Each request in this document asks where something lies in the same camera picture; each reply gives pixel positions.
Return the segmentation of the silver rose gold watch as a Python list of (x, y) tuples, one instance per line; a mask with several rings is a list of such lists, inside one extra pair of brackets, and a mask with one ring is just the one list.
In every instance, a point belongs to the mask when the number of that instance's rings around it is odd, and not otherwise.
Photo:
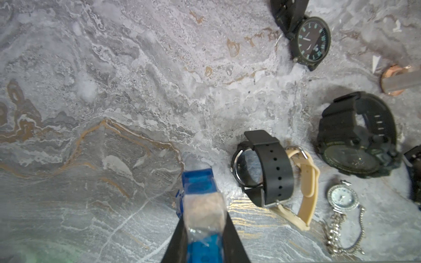
[(421, 87), (421, 66), (394, 65), (385, 71), (380, 80), (383, 93), (398, 96), (407, 89)]

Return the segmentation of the black analog watch near box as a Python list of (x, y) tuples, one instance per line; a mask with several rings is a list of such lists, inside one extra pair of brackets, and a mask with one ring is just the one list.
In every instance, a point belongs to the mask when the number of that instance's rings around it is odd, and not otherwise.
[(270, 4), (275, 23), (290, 40), (293, 59), (310, 71), (316, 70), (331, 46), (327, 23), (305, 14), (309, 0), (271, 0)]

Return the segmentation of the black watch green dial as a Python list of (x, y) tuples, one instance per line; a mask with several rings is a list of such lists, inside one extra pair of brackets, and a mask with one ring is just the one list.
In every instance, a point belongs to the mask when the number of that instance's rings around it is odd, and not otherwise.
[(411, 200), (421, 210), (421, 146), (408, 150), (403, 160), (411, 179)]

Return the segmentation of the blue transparent watch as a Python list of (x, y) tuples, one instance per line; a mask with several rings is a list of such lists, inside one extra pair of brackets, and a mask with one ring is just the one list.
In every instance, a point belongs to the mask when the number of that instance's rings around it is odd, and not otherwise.
[(187, 234), (188, 263), (222, 263), (227, 208), (211, 168), (185, 171), (176, 194), (177, 216)]

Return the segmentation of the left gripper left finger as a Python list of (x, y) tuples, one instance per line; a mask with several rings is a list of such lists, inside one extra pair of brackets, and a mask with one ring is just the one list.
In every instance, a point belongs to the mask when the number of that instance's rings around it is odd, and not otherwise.
[(161, 263), (186, 263), (187, 244), (187, 232), (184, 225), (184, 218), (180, 217)]

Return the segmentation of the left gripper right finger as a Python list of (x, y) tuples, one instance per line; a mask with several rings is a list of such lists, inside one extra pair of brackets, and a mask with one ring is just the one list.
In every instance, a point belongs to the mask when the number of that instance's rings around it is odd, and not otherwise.
[(229, 213), (222, 235), (222, 245), (224, 263), (251, 263)]

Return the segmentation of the large black digital watch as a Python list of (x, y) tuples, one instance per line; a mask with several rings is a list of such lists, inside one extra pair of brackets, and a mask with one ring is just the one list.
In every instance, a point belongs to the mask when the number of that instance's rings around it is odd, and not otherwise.
[(329, 166), (363, 179), (388, 176), (402, 160), (390, 108), (366, 92), (338, 97), (324, 109), (317, 148)]

